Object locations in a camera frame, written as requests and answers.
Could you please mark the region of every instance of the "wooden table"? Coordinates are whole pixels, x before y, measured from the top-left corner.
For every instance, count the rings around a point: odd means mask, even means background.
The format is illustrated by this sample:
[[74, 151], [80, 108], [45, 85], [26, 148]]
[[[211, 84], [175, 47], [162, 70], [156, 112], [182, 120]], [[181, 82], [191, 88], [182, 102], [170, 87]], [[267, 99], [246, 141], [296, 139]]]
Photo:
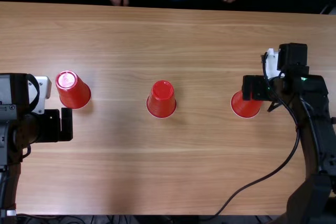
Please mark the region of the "wooden table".
[[[295, 141], [289, 114], [269, 103], [253, 119], [230, 108], [260, 55], [308, 44], [336, 112], [336, 17], [108, 6], [0, 3], [0, 72], [75, 71], [92, 101], [74, 111], [71, 142], [34, 144], [17, 210], [28, 214], [214, 214], [239, 187], [275, 169]], [[152, 84], [174, 85], [177, 109], [159, 120]], [[276, 215], [303, 182], [301, 146], [272, 178], [241, 192], [227, 215]]]

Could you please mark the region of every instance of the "red plastic cup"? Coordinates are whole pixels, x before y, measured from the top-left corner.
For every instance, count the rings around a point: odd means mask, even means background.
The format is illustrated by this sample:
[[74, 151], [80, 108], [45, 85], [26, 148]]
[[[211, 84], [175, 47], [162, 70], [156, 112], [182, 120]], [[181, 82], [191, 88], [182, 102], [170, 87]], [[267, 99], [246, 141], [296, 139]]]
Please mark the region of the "red plastic cup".
[[173, 114], [176, 109], [173, 85], [168, 81], [156, 82], [146, 104], [149, 113], [157, 118], [166, 118]]
[[231, 98], [231, 108], [233, 112], [241, 118], [253, 118], [260, 111], [263, 101], [243, 100], [243, 92], [240, 90]]
[[79, 109], [90, 101], [89, 86], [70, 70], [62, 71], [57, 75], [56, 87], [59, 98], [65, 107]]

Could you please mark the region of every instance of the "metal bracket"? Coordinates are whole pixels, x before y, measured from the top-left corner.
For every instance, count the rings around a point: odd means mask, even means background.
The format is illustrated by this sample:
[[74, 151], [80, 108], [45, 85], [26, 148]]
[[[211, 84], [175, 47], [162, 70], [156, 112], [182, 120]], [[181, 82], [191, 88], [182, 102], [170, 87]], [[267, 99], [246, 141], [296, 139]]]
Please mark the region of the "metal bracket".
[[[44, 114], [46, 99], [49, 99], [51, 94], [51, 81], [47, 76], [34, 77], [40, 85], [40, 97], [33, 112], [36, 114]], [[31, 103], [36, 97], [37, 91], [30, 81], [28, 81], [28, 93], [29, 102]]]

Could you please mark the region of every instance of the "black cable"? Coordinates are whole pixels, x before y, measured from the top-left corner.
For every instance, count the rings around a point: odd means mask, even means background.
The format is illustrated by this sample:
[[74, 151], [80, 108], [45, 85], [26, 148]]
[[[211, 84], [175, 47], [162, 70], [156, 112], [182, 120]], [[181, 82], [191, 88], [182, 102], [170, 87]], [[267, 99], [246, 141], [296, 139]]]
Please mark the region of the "black cable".
[[106, 215], [106, 218], [108, 218], [110, 223], [113, 224], [112, 220], [110, 219], [110, 217], [108, 215]]
[[28, 157], [31, 152], [32, 152], [31, 146], [30, 146], [30, 144], [28, 144], [27, 153], [25, 155], [22, 155], [22, 159], [24, 159], [25, 157]]
[[257, 215], [254, 215], [254, 217], [256, 217], [257, 221], [260, 223], [260, 224], [263, 224], [262, 221], [259, 219], [259, 217]]
[[67, 217], [68, 217], [68, 218], [74, 218], [74, 219], [80, 220], [83, 224], [86, 224], [85, 221], [83, 221], [83, 220], [82, 220], [81, 218], [79, 218], [79, 217], [72, 216], [72, 215], [66, 215], [66, 216], [64, 217], [64, 219], [67, 218]]
[[281, 99], [278, 94], [276, 93], [276, 91], [272, 88], [272, 86], [270, 85], [269, 81], [268, 81], [268, 77], [267, 77], [267, 74], [266, 74], [266, 58], [267, 58], [267, 53], [265, 53], [264, 57], [263, 57], [263, 63], [262, 63], [262, 72], [264, 73], [264, 78], [265, 78], [265, 82], [269, 88], [269, 90], [271, 90], [271, 92], [273, 93], [274, 97], [277, 99], [278, 102], [280, 102], [289, 112], [289, 114], [292, 116], [294, 122], [295, 122], [295, 125], [296, 125], [296, 140], [295, 140], [295, 143], [294, 143], [294, 147], [292, 149], [292, 151], [290, 152], [290, 154], [288, 155], [288, 157], [285, 159], [285, 161], [278, 167], [276, 168], [275, 170], [273, 170], [271, 173], [265, 175], [264, 177], [260, 178], [260, 179], [257, 179], [243, 187], [241, 187], [240, 189], [236, 190], [230, 197], [229, 199], [224, 203], [224, 205], [221, 207], [221, 209], [213, 216], [209, 217], [209, 218], [206, 218], [206, 219], [201, 219], [201, 221], [208, 221], [208, 220], [212, 220], [213, 218], [217, 217], [223, 210], [224, 208], [230, 203], [230, 201], [237, 195], [239, 194], [241, 191], [243, 191], [244, 189], [252, 186], [252, 185], [255, 185], [261, 181], [264, 181], [265, 179], [273, 176], [274, 174], [276, 174], [278, 171], [280, 171], [282, 168], [284, 168], [285, 165], [288, 164], [288, 162], [291, 160], [291, 158], [294, 156], [294, 153], [296, 151], [296, 149], [298, 148], [298, 145], [299, 145], [299, 142], [300, 142], [300, 131], [299, 131], [299, 128], [298, 128], [298, 120], [296, 119], [295, 117], [295, 114], [293, 112], [293, 110], [288, 107], [288, 105], [283, 101], [283, 99]]
[[33, 219], [46, 219], [46, 220], [52, 220], [57, 219], [59, 216], [39, 216], [39, 215], [27, 215], [27, 214], [17, 214], [17, 217], [27, 217], [27, 218], [33, 218]]

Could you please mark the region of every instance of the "floor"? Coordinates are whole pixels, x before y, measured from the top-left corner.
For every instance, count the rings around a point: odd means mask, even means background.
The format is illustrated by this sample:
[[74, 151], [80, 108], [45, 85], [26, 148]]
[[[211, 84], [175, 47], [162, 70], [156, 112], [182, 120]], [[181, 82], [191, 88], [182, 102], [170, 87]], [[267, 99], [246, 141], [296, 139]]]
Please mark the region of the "floor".
[[210, 221], [197, 221], [196, 216], [133, 216], [133, 215], [82, 215], [60, 216], [56, 219], [18, 217], [18, 224], [259, 224], [276, 219], [277, 216], [218, 216]]

